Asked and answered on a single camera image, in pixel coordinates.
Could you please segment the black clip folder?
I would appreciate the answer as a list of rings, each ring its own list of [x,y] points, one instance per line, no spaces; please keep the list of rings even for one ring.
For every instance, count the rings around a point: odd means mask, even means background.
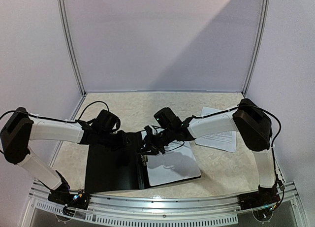
[[[85,176],[86,192],[151,188],[146,166],[148,156],[136,153],[145,132],[128,132],[127,136],[130,144],[116,151],[106,151],[100,145],[89,146]]]

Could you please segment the white printed sheet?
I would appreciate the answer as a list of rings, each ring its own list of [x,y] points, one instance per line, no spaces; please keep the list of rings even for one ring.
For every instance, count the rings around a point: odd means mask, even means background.
[[[150,187],[201,177],[201,171],[188,141],[174,141],[165,154],[148,155],[146,163]]]

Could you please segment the white paper stack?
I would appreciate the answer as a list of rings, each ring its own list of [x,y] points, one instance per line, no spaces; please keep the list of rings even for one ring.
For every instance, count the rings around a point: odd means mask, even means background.
[[[233,112],[203,107],[201,116],[189,126],[200,146],[227,152],[236,151],[237,128],[232,120]]]

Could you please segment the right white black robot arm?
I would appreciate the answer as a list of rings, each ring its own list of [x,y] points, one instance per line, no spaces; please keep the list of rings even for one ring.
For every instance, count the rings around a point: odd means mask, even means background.
[[[190,116],[181,120],[169,108],[158,111],[154,118],[162,131],[153,133],[150,126],[145,127],[146,135],[137,148],[140,155],[165,154],[165,147],[173,141],[186,142],[197,138],[227,131],[237,131],[246,147],[253,153],[258,169],[261,189],[254,195],[258,205],[270,201],[276,186],[276,164],[273,153],[272,122],[270,113],[257,107],[250,99],[242,99],[232,108],[204,116]]]

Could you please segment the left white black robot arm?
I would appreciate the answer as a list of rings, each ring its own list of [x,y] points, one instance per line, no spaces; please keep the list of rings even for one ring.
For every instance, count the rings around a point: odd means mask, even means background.
[[[43,183],[62,204],[70,204],[72,191],[66,188],[66,181],[60,174],[43,162],[30,148],[32,140],[55,140],[95,145],[115,151],[128,144],[121,121],[113,113],[101,110],[89,121],[61,120],[39,116],[26,111],[24,107],[8,112],[11,116],[0,131],[1,153],[5,159],[18,165]]]

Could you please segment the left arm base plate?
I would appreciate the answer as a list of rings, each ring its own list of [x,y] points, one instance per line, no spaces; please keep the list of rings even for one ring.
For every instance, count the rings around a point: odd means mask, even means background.
[[[58,188],[50,191],[48,200],[60,205],[87,210],[90,196],[83,191],[71,192],[68,188]]]

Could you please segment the aluminium front rail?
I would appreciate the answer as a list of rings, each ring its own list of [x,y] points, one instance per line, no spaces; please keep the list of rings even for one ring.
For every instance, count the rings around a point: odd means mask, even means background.
[[[140,198],[114,195],[91,195],[89,211],[105,209],[131,212],[240,211],[237,194],[198,198]]]

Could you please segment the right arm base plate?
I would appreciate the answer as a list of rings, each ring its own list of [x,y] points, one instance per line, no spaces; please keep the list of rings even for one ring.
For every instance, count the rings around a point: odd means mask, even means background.
[[[237,196],[237,198],[241,210],[258,208],[265,205],[268,206],[272,203],[280,201],[280,196],[277,193],[263,191],[240,194]]]

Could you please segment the left aluminium frame post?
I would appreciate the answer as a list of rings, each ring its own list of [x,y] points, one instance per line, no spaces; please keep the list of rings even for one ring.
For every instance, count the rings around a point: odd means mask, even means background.
[[[65,0],[57,0],[57,2],[58,2],[58,7],[59,7],[59,13],[60,13],[60,19],[61,19],[61,24],[62,24],[62,29],[63,29],[63,35],[65,38],[65,44],[66,44],[66,48],[68,51],[68,56],[70,59],[72,71],[73,71],[74,78],[76,80],[79,92],[84,97],[86,95],[86,90],[85,90],[82,74],[80,72],[79,65],[78,65],[75,51],[74,51],[73,41],[72,41],[70,27],[69,27],[69,22],[68,22],[68,18],[67,18]]]

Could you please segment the aluminium frame post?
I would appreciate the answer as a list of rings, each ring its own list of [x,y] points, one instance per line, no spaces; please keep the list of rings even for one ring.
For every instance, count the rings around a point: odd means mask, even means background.
[[[58,7],[59,7],[59,13],[60,13],[60,19],[61,19],[61,24],[62,24],[62,29],[63,29],[63,35],[65,38],[65,44],[66,44],[66,48],[68,51],[68,56],[70,59],[72,71],[73,71],[74,78],[76,80],[79,92],[84,97],[86,95],[86,90],[85,90],[82,74],[80,72],[79,65],[78,65],[75,51],[74,51],[73,41],[72,41],[70,27],[69,27],[69,22],[68,22],[68,18],[67,18],[65,0],[57,0],[57,2],[58,2]]]
[[[266,18],[267,18],[267,13],[268,13],[268,6],[269,6],[269,0],[262,0],[261,2],[261,8],[260,8],[260,15],[259,15],[259,21],[258,21],[258,26],[257,26],[257,31],[255,35],[255,41],[254,41],[254,48],[252,51],[252,56],[249,64],[249,69],[243,84],[242,88],[242,95],[246,97],[247,92],[250,87],[250,83],[252,80],[252,76],[254,73],[254,68],[258,59],[258,54],[259,50],[261,47],[262,39],[263,39],[263,33],[266,25]]]

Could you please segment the right aluminium frame post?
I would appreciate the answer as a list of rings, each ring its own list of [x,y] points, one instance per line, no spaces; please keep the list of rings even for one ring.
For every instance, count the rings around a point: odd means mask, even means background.
[[[258,26],[257,26],[257,31],[255,35],[255,41],[254,41],[254,48],[252,51],[252,56],[249,64],[249,69],[243,84],[242,88],[242,95],[246,97],[247,92],[250,87],[250,83],[252,80],[252,76],[254,73],[254,68],[258,59],[258,54],[259,50],[261,47],[262,39],[263,39],[263,33],[266,25],[266,18],[267,18],[267,13],[268,13],[268,6],[269,6],[269,0],[262,0],[261,2],[261,8],[260,8],[260,15],[259,15],[259,21],[258,21]]]

